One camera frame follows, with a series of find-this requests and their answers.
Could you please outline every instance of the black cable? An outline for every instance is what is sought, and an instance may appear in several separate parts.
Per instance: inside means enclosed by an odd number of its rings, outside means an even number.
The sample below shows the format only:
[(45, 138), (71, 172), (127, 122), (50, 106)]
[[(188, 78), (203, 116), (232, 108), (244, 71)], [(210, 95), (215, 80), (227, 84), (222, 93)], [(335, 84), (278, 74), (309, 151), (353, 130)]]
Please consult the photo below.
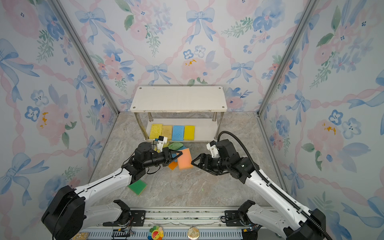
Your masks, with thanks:
[[(251, 155), (249, 154), (247, 148), (244, 146), (244, 144), (240, 141), (238, 137), (236, 137), (233, 133), (228, 132), (228, 131), (222, 131), (219, 133), (217, 136), (217, 141), (220, 141), (220, 136), (222, 134), (228, 134), (232, 136), (243, 148), (245, 154), (247, 157), (251, 160), (251, 163), (256, 171), (256, 173), (260, 176), (260, 178), (266, 182), (267, 184), (269, 183), (269, 180), (260, 172), (260, 167), (256, 165), (256, 163), (253, 161)], [(272, 183), (269, 185), (275, 192), (277, 192), (282, 198), (284, 198), (289, 204), (291, 204), (296, 210), (300, 210), (300, 207), (295, 204), (291, 199), (289, 199), (285, 194), (283, 194), (276, 186), (274, 186)], [(321, 227), (319, 223), (317, 223), (311, 216), (309, 216), (304, 210), (300, 211), (301, 214), (303, 214), (313, 225), (316, 226), (316, 228), (322, 233), (322, 235), (327, 239), (327, 240), (332, 240), (332, 238), (329, 236), (329, 234)]]
[(233, 137), (233, 138), (240, 144), (240, 146), (243, 148), (243, 150), (244, 150), (245, 154), (247, 155), (247, 157), (251, 160), (251, 163), (252, 163), (254, 169), (255, 169), (255, 170), (256, 170), (256, 169), (260, 169), (260, 168), (256, 165), (256, 163), (253, 161), (253, 159), (252, 159), (251, 155), (249, 154), (247, 148), (246, 148), (246, 147), (244, 146), (244, 144), (240, 141), (240, 139), (239, 139), (238, 137), (236, 137), (233, 133), (228, 132), (228, 131), (222, 131), (222, 132), (219, 133), (219, 135), (217, 136), (217, 141), (218, 141), (218, 142), (220, 141), (220, 136), (221, 136), (222, 134), (224, 134), (224, 133), (226, 133), (226, 134), (232, 136), (232, 137)]
[(226, 218), (225, 216), (221, 216), (221, 217), (220, 217), (220, 221), (221, 221), (222, 223), (229, 223), (229, 222), (232, 222), (232, 221), (235, 221), (235, 220), (240, 220), (240, 218), (228, 219), (228, 218)]
[(149, 168), (148, 168), (147, 174), (155, 174), (160, 170), (160, 168), (161, 168), (161, 166), (159, 165), (159, 169), (157, 169), (155, 172), (149, 172)]

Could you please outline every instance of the green scouring pad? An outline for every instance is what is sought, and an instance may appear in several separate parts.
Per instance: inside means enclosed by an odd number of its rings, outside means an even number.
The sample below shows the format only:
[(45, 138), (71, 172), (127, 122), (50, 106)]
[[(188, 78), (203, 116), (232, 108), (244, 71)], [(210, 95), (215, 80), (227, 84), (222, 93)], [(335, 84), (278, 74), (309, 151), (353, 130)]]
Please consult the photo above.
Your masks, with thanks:
[(128, 187), (139, 196), (147, 187), (147, 184), (142, 180), (138, 180), (132, 183), (131, 185), (129, 185)]

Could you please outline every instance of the white shelf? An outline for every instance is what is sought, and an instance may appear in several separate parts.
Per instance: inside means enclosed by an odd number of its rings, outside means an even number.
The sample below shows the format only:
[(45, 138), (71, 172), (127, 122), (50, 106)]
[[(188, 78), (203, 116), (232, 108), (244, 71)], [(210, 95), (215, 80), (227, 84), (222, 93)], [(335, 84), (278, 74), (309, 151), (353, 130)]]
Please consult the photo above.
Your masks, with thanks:
[(131, 105), (133, 113), (226, 112), (221, 86), (142, 86)]
[(171, 142), (211, 142), (217, 131), (217, 121), (212, 118), (154, 118), (153, 122), (148, 121), (147, 134), (150, 135), (152, 124), (161, 123), (163, 125), (191, 125), (195, 126), (194, 141), (173, 141)]

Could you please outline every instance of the yellow sponge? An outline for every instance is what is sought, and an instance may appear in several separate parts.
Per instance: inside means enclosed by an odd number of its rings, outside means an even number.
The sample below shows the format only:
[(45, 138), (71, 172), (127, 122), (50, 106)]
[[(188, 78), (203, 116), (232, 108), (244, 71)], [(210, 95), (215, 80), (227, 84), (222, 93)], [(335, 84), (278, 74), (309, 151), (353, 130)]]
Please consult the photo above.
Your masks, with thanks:
[(161, 136), (167, 137), (168, 141), (172, 140), (172, 125), (163, 125), (161, 130)]
[(195, 140), (195, 126), (184, 127), (184, 141), (193, 141)]
[(181, 150), (183, 154), (177, 158), (177, 163), (179, 165), (179, 169), (189, 169), (193, 168), (193, 165), (191, 164), (192, 162), (192, 157), (191, 157), (191, 152), (189, 151), (189, 148)]
[(152, 124), (151, 133), (149, 134), (149, 139), (159, 138), (161, 135), (162, 124)]

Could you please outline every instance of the pink flower pattern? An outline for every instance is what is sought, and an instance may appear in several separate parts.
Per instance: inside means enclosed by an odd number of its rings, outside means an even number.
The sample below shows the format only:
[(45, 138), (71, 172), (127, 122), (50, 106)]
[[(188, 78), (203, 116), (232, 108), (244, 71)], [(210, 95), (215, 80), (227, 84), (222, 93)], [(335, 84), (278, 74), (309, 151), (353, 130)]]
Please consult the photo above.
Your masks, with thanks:
[(184, 80), (197, 79), (198, 77), (207, 79), (209, 78), (210, 71), (205, 66), (205, 61), (201, 58), (190, 58), (183, 62), (181, 78)]
[(40, 22), (33, 5), (25, 0), (2, 0), (13, 28), (25, 37), (38, 38)]
[[(344, 138), (340, 130), (328, 120), (321, 120), (316, 123), (313, 129), (308, 130), (307, 137), (314, 145), (315, 151), (320, 151), (318, 161), (322, 161), (321, 166), (326, 169), (332, 168), (337, 172), (336, 166), (343, 162), (338, 157), (338, 152), (344, 146)], [(327, 160), (327, 156), (332, 156), (332, 161)]]
[(40, 114), (36, 125), (39, 134), (48, 139), (50, 146), (57, 145), (65, 132), (65, 125), (71, 126), (72, 110), (66, 106), (59, 108), (56, 104), (49, 104), (41, 110)]
[(138, 22), (150, 23), (152, 11), (147, 5), (147, 0), (141, 0), (140, 2), (135, 1), (136, 6), (131, 7), (132, 12), (135, 14), (135, 20)]

